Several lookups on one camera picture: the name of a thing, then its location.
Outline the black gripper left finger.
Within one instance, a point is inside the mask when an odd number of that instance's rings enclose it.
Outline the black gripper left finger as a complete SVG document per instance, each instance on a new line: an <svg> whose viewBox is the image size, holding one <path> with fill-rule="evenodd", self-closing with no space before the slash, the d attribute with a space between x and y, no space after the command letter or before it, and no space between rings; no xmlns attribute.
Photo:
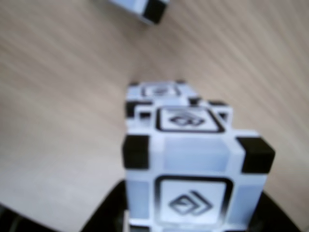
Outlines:
<svg viewBox="0 0 309 232"><path fill-rule="evenodd" d="M81 231L121 232L125 210L127 210L126 184L122 180L109 192Z"/></svg>

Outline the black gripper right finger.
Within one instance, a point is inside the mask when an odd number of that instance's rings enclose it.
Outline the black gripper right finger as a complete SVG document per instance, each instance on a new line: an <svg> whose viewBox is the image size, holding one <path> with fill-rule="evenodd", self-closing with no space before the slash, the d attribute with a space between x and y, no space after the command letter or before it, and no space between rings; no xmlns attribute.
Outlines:
<svg viewBox="0 0 309 232"><path fill-rule="evenodd" d="M248 232L299 232L300 229L286 213L263 191Z"/></svg>

